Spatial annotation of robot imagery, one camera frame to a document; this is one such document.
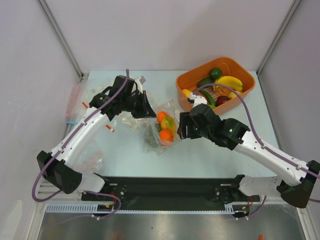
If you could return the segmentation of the orange tangerine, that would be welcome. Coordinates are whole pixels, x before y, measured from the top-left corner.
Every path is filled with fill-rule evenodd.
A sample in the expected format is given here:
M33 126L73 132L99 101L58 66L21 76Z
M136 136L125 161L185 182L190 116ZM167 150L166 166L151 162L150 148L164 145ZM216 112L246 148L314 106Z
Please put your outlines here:
M157 122L160 124L162 122L163 118L168 117L168 116L169 115L166 112L160 111L156 116Z
M173 132L168 128L162 129L158 134L161 141L166 141L166 142L174 141Z

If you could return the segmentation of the yellow green mango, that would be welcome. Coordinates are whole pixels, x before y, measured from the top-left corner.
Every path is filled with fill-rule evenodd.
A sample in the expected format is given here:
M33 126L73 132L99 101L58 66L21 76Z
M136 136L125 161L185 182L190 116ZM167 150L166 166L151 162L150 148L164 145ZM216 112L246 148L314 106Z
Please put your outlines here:
M175 121L172 117L170 116L166 116L164 117L161 122L160 122L160 126L161 128L164 130L164 129L169 129L171 131L175 131L176 129L176 124L175 124Z

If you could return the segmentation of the clear blue-zipper zip bag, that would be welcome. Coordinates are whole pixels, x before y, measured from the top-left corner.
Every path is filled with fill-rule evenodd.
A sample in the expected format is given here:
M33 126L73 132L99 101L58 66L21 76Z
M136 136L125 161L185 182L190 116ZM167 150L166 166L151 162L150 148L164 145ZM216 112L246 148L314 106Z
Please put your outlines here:
M172 98L156 106L154 111L156 118L147 122L143 133L143 150L160 156L181 141L177 134L180 111Z

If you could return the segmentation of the netted green melon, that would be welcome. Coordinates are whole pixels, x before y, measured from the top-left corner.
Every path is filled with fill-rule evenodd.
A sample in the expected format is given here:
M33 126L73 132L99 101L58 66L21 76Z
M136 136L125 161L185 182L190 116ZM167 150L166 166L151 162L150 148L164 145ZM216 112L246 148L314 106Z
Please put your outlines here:
M147 147L155 149L161 146L159 129L157 123L151 123L146 127L143 134L143 140Z

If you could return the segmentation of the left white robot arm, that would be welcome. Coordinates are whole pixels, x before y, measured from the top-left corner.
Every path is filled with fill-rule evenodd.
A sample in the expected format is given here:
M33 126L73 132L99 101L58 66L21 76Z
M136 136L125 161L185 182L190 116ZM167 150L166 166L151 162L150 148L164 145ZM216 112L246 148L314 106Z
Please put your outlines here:
M37 155L39 176L65 194L89 191L99 200L107 199L110 187L98 174L81 168L79 158L96 133L122 112L130 113L135 119L156 117L142 87L144 81L143 77L132 79L118 75L112 86L97 93L84 116L61 143L50 152L42 150Z

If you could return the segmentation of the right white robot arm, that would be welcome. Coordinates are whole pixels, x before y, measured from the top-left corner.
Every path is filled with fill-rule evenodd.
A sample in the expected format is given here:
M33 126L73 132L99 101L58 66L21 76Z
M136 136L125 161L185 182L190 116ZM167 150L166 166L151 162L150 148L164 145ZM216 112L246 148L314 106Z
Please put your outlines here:
M320 164L296 159L269 145L239 120L221 119L202 103L179 114L177 133L181 139L206 138L219 147L255 160L275 174L271 177L237 175L230 188L235 200L254 195L273 196L300 209L310 201Z

